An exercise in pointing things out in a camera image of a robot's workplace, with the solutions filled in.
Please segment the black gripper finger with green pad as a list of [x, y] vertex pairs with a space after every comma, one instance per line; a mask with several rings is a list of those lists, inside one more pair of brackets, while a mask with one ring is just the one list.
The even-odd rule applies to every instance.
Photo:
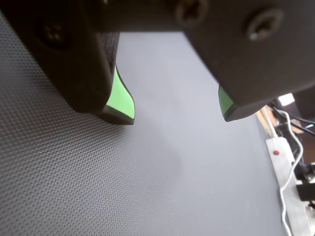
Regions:
[[91, 23], [95, 0], [3, 0], [0, 10], [68, 105], [132, 125], [134, 100], [116, 66], [120, 35]]
[[219, 83], [226, 121], [315, 83], [312, 0], [184, 0], [182, 25]]

